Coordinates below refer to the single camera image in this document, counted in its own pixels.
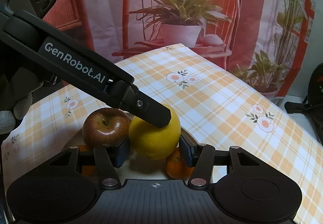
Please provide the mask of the gloved left hand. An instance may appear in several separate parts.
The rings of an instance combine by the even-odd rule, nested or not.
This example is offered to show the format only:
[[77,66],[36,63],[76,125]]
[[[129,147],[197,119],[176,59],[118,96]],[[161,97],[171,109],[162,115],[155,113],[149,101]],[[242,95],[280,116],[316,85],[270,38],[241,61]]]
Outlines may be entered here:
[[27,114],[32,93],[43,85],[34,73],[21,67],[1,72],[1,135],[9,135]]

